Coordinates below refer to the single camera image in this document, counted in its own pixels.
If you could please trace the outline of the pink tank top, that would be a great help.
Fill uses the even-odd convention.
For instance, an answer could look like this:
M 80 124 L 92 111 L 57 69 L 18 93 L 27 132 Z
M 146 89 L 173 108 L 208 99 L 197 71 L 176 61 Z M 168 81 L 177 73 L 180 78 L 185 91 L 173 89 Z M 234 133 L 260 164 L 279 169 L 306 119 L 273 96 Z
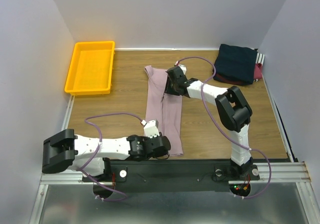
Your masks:
M 170 141 L 169 154 L 182 156 L 184 154 L 180 139 L 182 97 L 165 93 L 168 75 L 164 69 L 146 66 L 144 70 L 148 77 L 145 120 L 157 120 L 159 132 Z

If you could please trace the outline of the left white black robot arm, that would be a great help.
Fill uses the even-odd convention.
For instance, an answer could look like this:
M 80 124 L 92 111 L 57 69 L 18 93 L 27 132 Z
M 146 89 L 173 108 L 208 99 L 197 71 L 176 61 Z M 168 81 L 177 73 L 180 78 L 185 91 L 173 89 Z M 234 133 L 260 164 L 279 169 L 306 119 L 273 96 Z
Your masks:
M 169 139 L 163 135 L 98 139 L 76 135 L 73 129 L 61 131 L 43 144 L 42 173 L 83 170 L 101 181 L 111 176 L 111 168 L 104 164 L 107 158 L 143 161 L 165 156 L 171 149 Z

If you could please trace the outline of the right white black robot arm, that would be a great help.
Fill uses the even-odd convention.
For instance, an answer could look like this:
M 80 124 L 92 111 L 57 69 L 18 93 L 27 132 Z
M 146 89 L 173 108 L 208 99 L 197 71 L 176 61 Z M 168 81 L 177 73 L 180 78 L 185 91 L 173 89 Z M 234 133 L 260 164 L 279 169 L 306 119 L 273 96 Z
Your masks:
M 184 66 L 168 69 L 164 92 L 170 95 L 185 96 L 202 100 L 216 106 L 222 125 L 229 131 L 223 134 L 231 142 L 230 174 L 236 179 L 247 175 L 253 165 L 250 153 L 248 131 L 252 109 L 237 86 L 222 88 L 203 83 L 185 75 Z

